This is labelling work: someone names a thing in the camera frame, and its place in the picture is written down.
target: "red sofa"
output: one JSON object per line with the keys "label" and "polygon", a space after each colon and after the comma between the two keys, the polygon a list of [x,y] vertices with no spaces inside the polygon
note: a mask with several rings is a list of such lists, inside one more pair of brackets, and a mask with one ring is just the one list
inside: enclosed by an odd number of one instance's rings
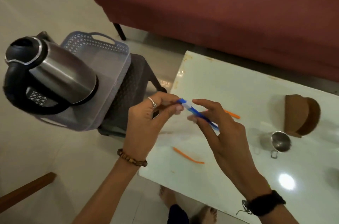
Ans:
{"label": "red sofa", "polygon": [[339,81],[339,0],[95,0],[123,24]]}

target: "silver ring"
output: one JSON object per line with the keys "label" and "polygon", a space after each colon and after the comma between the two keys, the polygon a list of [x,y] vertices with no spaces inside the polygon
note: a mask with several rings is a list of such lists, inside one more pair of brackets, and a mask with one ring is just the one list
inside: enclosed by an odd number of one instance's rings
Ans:
{"label": "silver ring", "polygon": [[149,97],[148,99],[150,99],[151,102],[153,103],[153,108],[157,108],[158,107],[158,105],[152,100],[152,98]]}

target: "wooden bead bracelet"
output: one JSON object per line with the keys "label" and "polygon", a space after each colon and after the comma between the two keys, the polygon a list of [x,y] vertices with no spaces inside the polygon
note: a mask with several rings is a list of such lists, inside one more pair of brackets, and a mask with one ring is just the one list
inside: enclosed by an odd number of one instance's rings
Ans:
{"label": "wooden bead bracelet", "polygon": [[138,167],[146,167],[147,166],[147,161],[136,161],[135,159],[129,157],[126,153],[122,151],[122,148],[118,150],[118,155],[120,158],[123,158],[124,160],[128,161],[129,163],[134,164],[135,166]]}

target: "electric kettle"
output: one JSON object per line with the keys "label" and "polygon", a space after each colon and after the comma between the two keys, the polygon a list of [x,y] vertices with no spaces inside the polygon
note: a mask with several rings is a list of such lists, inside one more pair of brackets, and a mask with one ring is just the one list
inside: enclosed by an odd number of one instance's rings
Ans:
{"label": "electric kettle", "polygon": [[[82,60],[58,46],[46,32],[15,40],[5,55],[8,69],[3,90],[17,108],[31,114],[52,115],[90,100],[98,89],[95,72]],[[33,89],[53,100],[42,106],[28,98]]]}

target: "dark stool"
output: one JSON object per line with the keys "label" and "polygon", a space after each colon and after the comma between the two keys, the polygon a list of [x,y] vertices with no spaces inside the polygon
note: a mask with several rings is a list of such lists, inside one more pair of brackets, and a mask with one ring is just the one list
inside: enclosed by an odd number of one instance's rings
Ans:
{"label": "dark stool", "polygon": [[144,100],[148,81],[158,91],[167,93],[163,88],[145,58],[131,54],[130,67],[110,106],[98,131],[102,135],[125,136],[127,129],[128,110]]}

